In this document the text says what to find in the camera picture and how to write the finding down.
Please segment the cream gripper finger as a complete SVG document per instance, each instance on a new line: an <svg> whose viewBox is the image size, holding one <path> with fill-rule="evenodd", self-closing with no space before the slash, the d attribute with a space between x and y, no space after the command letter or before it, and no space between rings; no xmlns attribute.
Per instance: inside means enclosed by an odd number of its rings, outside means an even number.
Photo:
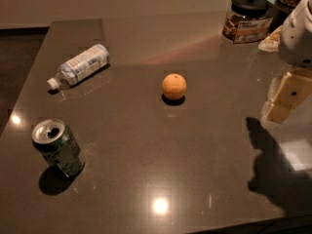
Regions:
<svg viewBox="0 0 312 234"><path fill-rule="evenodd" d="M275 75L269 87L262 117L283 123L312 94L312 70L294 68Z"/></svg>

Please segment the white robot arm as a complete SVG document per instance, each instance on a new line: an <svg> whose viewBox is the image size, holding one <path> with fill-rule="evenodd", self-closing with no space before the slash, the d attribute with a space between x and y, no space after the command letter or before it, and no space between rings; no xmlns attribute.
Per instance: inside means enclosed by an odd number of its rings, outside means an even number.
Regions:
<svg viewBox="0 0 312 234"><path fill-rule="evenodd" d="M276 75L262 108L266 121L281 124L312 94L312 0L301 0L285 19L280 59L291 69Z"/></svg>

